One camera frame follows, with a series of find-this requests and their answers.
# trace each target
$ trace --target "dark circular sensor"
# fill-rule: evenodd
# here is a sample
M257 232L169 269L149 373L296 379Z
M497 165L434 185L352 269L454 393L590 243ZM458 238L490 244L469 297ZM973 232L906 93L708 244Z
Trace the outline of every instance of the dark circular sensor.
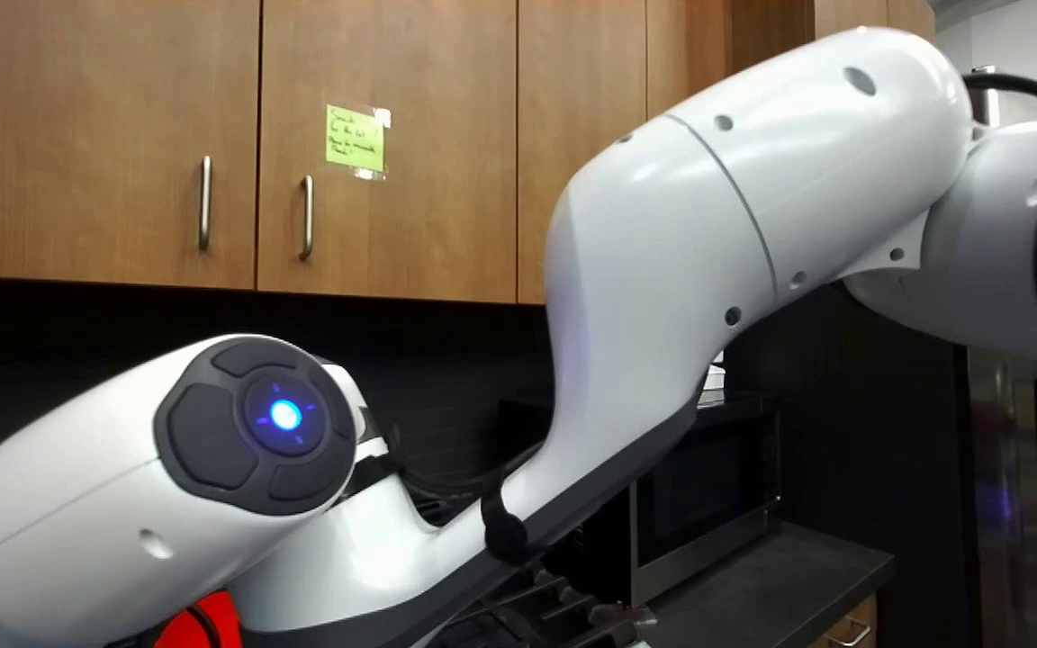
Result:
M243 388L240 419L272 453L312 453L328 435L328 405L292 374L258 374Z

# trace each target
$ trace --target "green sticky note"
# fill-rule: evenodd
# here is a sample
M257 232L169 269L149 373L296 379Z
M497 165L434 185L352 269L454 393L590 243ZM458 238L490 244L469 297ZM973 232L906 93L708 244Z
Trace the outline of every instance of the green sticky note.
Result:
M355 175L384 175L384 125L371 112L328 105L323 159Z

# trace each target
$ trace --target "sticker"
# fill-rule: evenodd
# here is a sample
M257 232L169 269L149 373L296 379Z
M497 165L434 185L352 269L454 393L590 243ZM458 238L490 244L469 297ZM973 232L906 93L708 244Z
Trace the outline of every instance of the sticker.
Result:
M328 105L323 117L323 159L332 165L347 165L362 179L380 179L384 176L384 129L390 129L390 112L352 112Z

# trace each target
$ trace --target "countertop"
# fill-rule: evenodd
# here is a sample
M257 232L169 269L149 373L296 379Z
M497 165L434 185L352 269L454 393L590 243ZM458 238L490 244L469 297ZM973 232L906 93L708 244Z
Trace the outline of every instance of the countertop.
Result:
M892 578L892 559L781 527L647 609L660 648L799 648Z

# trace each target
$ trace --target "white plastic casing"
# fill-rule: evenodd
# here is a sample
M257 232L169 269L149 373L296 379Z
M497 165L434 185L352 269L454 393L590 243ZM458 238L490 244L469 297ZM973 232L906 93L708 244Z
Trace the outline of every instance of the white plastic casing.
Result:
M966 164L968 93L912 33L852 29L674 109L745 196L779 303L827 286L913 223Z
M458 556L413 512L401 479L380 479L296 531L258 571L229 583L249 632L304 632L352 620L433 586Z
M207 338L141 365L0 447L0 648L141 634L258 563L307 517L183 495L153 412Z
M932 209L918 275L864 275L848 292L874 313L1037 362L1037 123L991 129Z

